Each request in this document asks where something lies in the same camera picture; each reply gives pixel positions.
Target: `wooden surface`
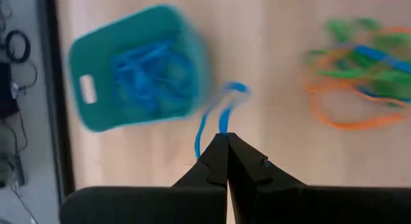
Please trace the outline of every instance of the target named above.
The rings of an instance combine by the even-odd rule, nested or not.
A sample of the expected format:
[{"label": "wooden surface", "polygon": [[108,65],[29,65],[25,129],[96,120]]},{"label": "wooden surface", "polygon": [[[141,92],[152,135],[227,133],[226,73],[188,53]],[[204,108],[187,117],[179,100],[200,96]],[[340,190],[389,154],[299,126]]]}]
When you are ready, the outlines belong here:
[{"label": "wooden surface", "polygon": [[[386,25],[411,26],[410,2],[58,0],[58,9],[67,62],[76,37],[145,6],[177,5],[207,39],[216,85],[238,80],[252,89],[252,97],[232,115],[230,131],[307,184],[411,186],[411,121],[358,132],[330,128],[312,116],[301,83],[303,52],[329,44],[321,25],[328,18],[369,16]],[[69,87],[67,94],[77,188],[172,185],[195,163],[201,112],[186,120],[94,134],[81,124]],[[350,95],[325,98],[327,108],[344,119],[378,110]],[[219,113],[209,118],[202,146],[217,132]]]}]

